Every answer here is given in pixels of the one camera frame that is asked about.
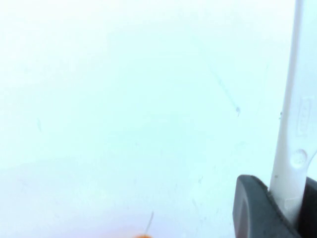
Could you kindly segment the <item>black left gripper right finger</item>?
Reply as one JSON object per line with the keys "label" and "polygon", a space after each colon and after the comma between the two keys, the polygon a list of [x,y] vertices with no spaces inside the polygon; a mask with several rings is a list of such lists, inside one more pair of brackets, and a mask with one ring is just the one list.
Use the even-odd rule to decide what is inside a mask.
{"label": "black left gripper right finger", "polygon": [[306,179],[299,234],[302,238],[317,237],[317,181],[310,177]]}

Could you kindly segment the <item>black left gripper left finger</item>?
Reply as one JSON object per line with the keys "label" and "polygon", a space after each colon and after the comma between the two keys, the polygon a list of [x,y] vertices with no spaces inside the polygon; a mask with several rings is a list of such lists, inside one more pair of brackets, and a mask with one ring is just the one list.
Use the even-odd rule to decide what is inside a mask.
{"label": "black left gripper left finger", "polygon": [[282,215],[268,187],[256,176],[236,181],[233,226],[237,238],[296,238],[298,232]]}

